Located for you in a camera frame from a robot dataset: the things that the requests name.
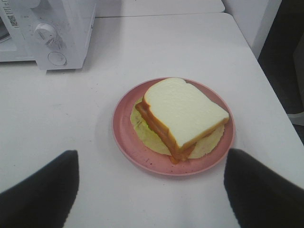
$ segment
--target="plate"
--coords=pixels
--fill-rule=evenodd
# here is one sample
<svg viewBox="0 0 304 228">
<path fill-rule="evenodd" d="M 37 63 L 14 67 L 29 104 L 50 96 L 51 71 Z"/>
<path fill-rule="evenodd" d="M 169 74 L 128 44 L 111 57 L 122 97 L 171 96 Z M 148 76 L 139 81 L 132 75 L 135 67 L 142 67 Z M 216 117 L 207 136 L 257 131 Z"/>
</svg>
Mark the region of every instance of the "plate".
<svg viewBox="0 0 304 228">
<path fill-rule="evenodd" d="M 235 126 L 231 110 L 224 100 L 213 90 L 198 82 L 184 79 L 187 83 L 191 83 L 197 87 L 211 101 L 229 112 L 230 115 L 230 119 L 225 125 L 224 134 L 211 153 L 199 159 L 188 159 L 187 161 L 173 165 L 167 155 L 158 154 L 150 150 L 137 137 L 130 121 L 133 105 L 144 95 L 150 86 L 164 79 L 166 78 L 157 78 L 139 84 L 127 92 L 119 101 L 112 119 L 113 134 L 118 147 L 131 162 L 158 174 L 184 176 L 210 169 L 219 163 L 228 153 L 234 141 Z"/>
</svg>

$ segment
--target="microwave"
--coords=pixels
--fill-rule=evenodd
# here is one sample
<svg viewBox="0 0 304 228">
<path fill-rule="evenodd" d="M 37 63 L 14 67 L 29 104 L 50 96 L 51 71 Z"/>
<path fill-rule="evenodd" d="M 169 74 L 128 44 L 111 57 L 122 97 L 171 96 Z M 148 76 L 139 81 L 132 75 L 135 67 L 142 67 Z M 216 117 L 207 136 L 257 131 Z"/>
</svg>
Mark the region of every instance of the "microwave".
<svg viewBox="0 0 304 228">
<path fill-rule="evenodd" d="M 95 9 L 96 0 L 0 0 L 0 62 L 82 68 Z"/>
</svg>

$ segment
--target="white bread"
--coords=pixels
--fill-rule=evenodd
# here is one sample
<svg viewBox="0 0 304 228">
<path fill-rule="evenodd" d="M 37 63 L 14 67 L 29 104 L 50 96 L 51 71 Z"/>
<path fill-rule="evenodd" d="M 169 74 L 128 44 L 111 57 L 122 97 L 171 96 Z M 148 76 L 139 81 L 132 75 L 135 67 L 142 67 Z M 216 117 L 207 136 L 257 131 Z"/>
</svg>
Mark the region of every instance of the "white bread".
<svg viewBox="0 0 304 228">
<path fill-rule="evenodd" d="M 181 78 L 152 85 L 137 110 L 172 153 L 182 153 L 229 120 L 229 114 Z"/>
</svg>

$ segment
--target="table surface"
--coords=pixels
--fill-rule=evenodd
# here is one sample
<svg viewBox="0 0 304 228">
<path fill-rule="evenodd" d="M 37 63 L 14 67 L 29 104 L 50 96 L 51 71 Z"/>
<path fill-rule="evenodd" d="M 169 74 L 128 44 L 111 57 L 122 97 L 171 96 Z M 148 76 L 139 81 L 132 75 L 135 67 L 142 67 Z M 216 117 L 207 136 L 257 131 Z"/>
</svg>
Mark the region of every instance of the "table surface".
<svg viewBox="0 0 304 228">
<path fill-rule="evenodd" d="M 80 186 L 65 227 L 238 227 L 225 159 L 201 174 L 137 168 L 111 118 L 146 80 L 176 76 L 215 90 L 231 108 L 235 148 L 304 187 L 304 148 L 233 18 L 225 13 L 96 19 L 84 67 L 0 64 L 0 192 L 77 149 Z"/>
<path fill-rule="evenodd" d="M 99 0 L 97 17 L 223 12 L 221 0 Z"/>
</svg>

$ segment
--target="microwave label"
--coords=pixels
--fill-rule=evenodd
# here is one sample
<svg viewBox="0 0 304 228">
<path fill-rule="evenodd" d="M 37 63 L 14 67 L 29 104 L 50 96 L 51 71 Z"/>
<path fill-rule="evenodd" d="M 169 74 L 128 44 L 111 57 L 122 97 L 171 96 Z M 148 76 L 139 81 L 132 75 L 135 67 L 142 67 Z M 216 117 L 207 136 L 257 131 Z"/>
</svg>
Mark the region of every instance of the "microwave label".
<svg viewBox="0 0 304 228">
<path fill-rule="evenodd" d="M 0 0 L 0 1 L 1 1 L 0 3 L 2 3 L 2 10 L 8 17 L 9 22 L 12 25 L 12 27 L 19 28 L 16 18 L 14 16 L 13 12 L 11 11 L 11 7 L 8 3 L 8 0 Z"/>
</svg>

